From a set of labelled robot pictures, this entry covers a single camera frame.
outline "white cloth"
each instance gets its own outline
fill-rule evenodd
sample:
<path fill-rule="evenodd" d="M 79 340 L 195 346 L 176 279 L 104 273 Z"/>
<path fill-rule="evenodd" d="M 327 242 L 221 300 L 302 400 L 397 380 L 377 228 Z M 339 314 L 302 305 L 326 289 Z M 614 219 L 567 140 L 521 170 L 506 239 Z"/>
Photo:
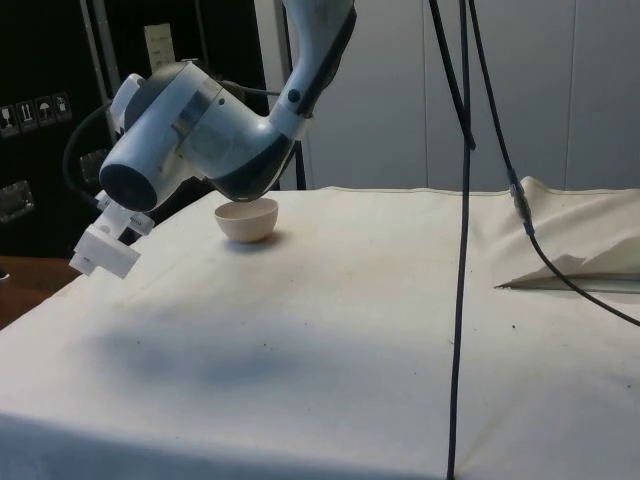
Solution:
<path fill-rule="evenodd" d="M 0 332 L 0 478 L 444 478 L 460 197 L 270 196 L 266 245 L 228 243 L 212 194 L 125 281 L 97 271 Z M 472 199 L 474 239 L 505 198 Z M 494 289 L 480 245 L 458 478 L 640 478 L 640 330 Z"/>

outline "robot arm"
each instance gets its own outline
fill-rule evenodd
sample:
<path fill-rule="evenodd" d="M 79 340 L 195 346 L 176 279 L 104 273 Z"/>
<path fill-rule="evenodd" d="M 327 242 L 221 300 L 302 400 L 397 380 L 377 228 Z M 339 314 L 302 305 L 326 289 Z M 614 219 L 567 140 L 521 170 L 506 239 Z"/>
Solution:
<path fill-rule="evenodd" d="M 161 205 L 186 179 L 209 178 L 225 196 L 250 201 L 280 177 L 315 104 L 338 69 L 355 27 L 354 0 L 283 0 L 300 59 L 268 117 L 252 112 L 192 63 L 148 80 L 130 76 L 111 114 L 124 136 L 100 183 L 124 208 Z"/>

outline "wire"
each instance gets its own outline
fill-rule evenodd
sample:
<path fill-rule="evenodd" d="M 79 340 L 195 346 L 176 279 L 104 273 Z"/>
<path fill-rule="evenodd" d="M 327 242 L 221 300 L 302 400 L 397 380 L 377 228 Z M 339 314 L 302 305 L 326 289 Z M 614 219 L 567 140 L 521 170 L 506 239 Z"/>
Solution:
<path fill-rule="evenodd" d="M 487 59 L 484 54 L 484 46 L 482 44 L 482 37 L 480 35 L 480 24 L 478 22 L 478 14 L 476 11 L 475 0 L 469 0 L 469 9 L 471 11 L 471 21 L 473 23 L 473 30 L 476 39 L 476 46 L 478 48 L 478 57 L 480 58 L 480 66 L 482 67 L 482 76 L 484 77 L 484 84 L 487 90 L 487 96 L 489 97 L 489 106 L 491 107 L 491 116 L 493 117 L 493 125 L 495 127 L 496 135 L 498 136 L 498 141 L 500 143 L 500 150 L 502 151 L 502 158 L 504 160 L 505 167 L 507 169 L 507 175 L 509 176 L 509 183 L 511 184 L 511 194 L 514 197 L 516 202 L 516 208 L 523 220 L 523 225 L 529 240 L 531 241 L 531 245 L 534 250 L 540 257 L 540 259 L 544 262 L 549 270 L 567 287 L 573 290 L 575 293 L 585 298 L 586 300 L 594 303 L 600 308 L 606 310 L 607 312 L 621 318 L 629 322 L 636 327 L 640 327 L 640 321 L 637 319 L 623 313 L 611 305 L 598 300 L 594 296 L 590 295 L 582 288 L 578 287 L 575 283 L 573 283 L 567 276 L 562 273 L 554 264 L 549 260 L 549 258 L 542 251 L 542 248 L 538 244 L 535 235 L 535 229 L 533 227 L 533 221 L 531 217 L 531 210 L 529 208 L 529 204 L 527 202 L 526 196 L 524 194 L 524 190 L 522 189 L 522 185 L 518 180 L 518 176 L 516 175 L 515 169 L 513 168 L 511 161 L 509 159 L 509 153 L 507 151 L 507 146 L 504 140 L 504 134 L 502 132 L 502 126 L 500 125 L 500 118 L 498 117 L 498 109 L 496 107 L 496 101 L 493 94 L 493 88 L 491 86 L 491 78 L 489 77 L 489 70 L 487 68 Z"/>
<path fill-rule="evenodd" d="M 71 173 L 69 172 L 69 166 L 71 164 L 71 154 L 76 143 L 78 142 L 78 139 L 80 138 L 80 135 L 82 135 L 82 133 L 89 125 L 100 118 L 102 113 L 104 113 L 110 106 L 111 102 L 105 103 L 100 108 L 89 114 L 89 116 L 82 120 L 82 122 L 80 122 L 80 125 L 76 127 L 76 129 L 71 134 L 71 137 L 69 137 L 69 141 L 64 147 L 64 154 L 62 156 L 62 176 L 64 177 L 64 181 L 67 187 L 69 188 L 69 190 L 77 194 L 84 202 L 96 208 L 98 207 L 98 200 L 96 200 L 94 197 L 85 192 L 80 186 L 74 183 L 73 178 L 71 177 Z"/>
<path fill-rule="evenodd" d="M 231 80 L 222 80 L 220 82 L 220 85 L 222 85 L 225 88 L 236 88 L 238 90 L 242 90 L 245 93 L 250 93 L 252 95 L 262 95 L 264 97 L 279 97 L 281 92 L 272 92 L 269 90 L 262 90 L 260 88 L 251 88 L 251 87 L 245 87 L 244 85 L 240 85 L 236 82 L 232 82 Z"/>
<path fill-rule="evenodd" d="M 464 95 L 464 120 L 471 128 L 471 87 L 469 81 L 469 39 L 467 33 L 466 0 L 460 3 L 460 36 L 462 44 L 462 90 Z M 462 320 L 464 290 L 469 244 L 469 197 L 471 182 L 471 146 L 465 139 L 462 168 L 462 226 L 460 229 L 460 257 L 458 260 L 458 285 L 456 294 L 455 336 L 453 341 L 453 366 L 451 370 L 451 396 L 449 397 L 449 457 L 447 480 L 454 480 L 458 430 L 458 387 L 460 383 L 460 356 L 462 351 Z"/>
<path fill-rule="evenodd" d="M 471 127 L 469 122 L 465 120 L 464 105 L 460 98 L 460 90 L 458 90 L 458 83 L 456 82 L 456 74 L 453 71 L 453 65 L 451 63 L 451 55 L 449 54 L 449 46 L 447 45 L 447 37 L 444 33 L 444 27 L 442 26 L 442 18 L 440 17 L 440 7 L 438 6 L 438 0 L 429 0 L 429 6 L 431 7 L 431 16 L 433 17 L 433 25 L 436 30 L 436 37 L 438 38 L 438 47 L 440 48 L 440 56 L 442 57 L 442 63 L 444 64 L 444 71 L 447 75 L 447 83 L 449 84 L 449 91 L 453 98 L 453 105 L 458 115 L 458 121 L 462 128 L 465 141 L 469 144 L 471 150 L 476 149 L 476 142 L 473 139 L 471 133 Z"/>

